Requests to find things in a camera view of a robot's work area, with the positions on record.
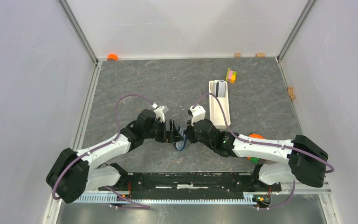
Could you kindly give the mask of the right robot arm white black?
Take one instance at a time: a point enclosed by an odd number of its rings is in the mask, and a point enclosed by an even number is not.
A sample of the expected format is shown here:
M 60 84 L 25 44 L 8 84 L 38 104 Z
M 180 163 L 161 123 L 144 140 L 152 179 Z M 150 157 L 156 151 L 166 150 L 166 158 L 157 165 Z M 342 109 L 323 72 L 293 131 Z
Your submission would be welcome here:
M 328 154 L 304 135 L 296 135 L 293 140 L 257 139 L 221 131 L 208 119 L 189 123 L 184 134 L 191 143 L 199 142 L 222 157 L 272 161 L 254 168 L 250 183 L 255 190 L 286 181 L 299 181 L 314 188 L 324 184 Z

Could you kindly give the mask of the white plastic tray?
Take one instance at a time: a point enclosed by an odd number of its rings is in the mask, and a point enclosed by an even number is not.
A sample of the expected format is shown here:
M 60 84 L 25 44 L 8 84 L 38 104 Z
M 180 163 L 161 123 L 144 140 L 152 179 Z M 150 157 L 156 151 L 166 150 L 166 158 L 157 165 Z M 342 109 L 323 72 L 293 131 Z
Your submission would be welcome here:
M 214 95 L 215 95 L 215 85 L 214 85 L 215 81 L 216 80 L 211 80 L 208 83 L 208 90 L 210 93 Z M 226 90 L 226 96 L 224 98 L 217 97 L 217 99 L 209 95 L 209 119 L 212 121 L 212 123 L 217 129 L 224 130 L 226 129 L 227 126 L 223 117 L 225 117 L 228 125 L 231 124 L 229 100 L 228 100 L 228 85 Z

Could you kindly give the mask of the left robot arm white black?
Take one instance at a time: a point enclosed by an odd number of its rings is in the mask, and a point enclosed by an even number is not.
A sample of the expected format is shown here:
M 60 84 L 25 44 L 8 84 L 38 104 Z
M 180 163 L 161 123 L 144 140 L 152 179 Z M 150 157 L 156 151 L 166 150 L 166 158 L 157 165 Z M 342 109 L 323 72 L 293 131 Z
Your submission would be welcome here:
M 162 106 L 154 111 L 143 110 L 136 120 L 114 136 L 92 147 L 79 151 L 71 148 L 62 150 L 46 177 L 46 183 L 52 189 L 52 198 L 72 203 L 87 190 L 105 186 L 123 190 L 128 184 L 127 176 L 114 166 L 99 166 L 116 156 L 131 152 L 147 139 L 159 143 L 183 140 L 172 119 L 168 124 L 165 123 Z

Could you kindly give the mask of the blue card holder wallet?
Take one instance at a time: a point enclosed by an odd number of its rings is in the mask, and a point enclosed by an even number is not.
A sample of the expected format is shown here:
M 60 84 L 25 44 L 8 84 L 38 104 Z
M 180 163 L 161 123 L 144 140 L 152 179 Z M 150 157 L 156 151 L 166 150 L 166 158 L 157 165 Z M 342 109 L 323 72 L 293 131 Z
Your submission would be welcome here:
M 186 140 L 187 140 L 187 136 L 184 133 L 186 128 L 182 128 L 181 126 L 179 126 L 177 130 L 178 130 L 180 136 L 182 137 L 182 140 L 174 143 L 173 145 L 177 151 L 182 151 L 185 148 Z

